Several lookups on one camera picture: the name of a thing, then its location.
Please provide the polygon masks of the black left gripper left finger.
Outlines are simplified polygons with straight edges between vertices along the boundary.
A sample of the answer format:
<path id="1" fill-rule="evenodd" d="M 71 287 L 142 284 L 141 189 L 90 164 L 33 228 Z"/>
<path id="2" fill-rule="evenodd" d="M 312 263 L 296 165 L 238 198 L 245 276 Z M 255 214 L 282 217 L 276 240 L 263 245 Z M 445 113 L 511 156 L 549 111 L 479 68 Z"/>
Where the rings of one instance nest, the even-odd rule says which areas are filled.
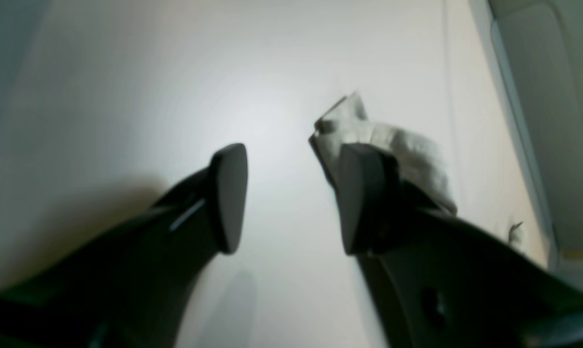
<path id="1" fill-rule="evenodd" d="M 205 267 L 236 253 L 245 145 L 215 152 L 141 214 L 0 291 L 0 348 L 171 348 Z"/>

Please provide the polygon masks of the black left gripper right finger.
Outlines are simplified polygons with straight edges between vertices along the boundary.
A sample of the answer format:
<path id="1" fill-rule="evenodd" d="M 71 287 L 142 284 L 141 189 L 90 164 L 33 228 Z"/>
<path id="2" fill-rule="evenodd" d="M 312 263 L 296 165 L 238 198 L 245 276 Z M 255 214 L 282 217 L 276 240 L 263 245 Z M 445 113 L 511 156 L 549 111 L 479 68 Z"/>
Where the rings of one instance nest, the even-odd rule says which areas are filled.
<path id="1" fill-rule="evenodd" d="M 583 292 L 404 180 L 397 159 L 360 143 L 339 157 L 348 255 L 373 256 L 418 348 L 583 348 Z"/>

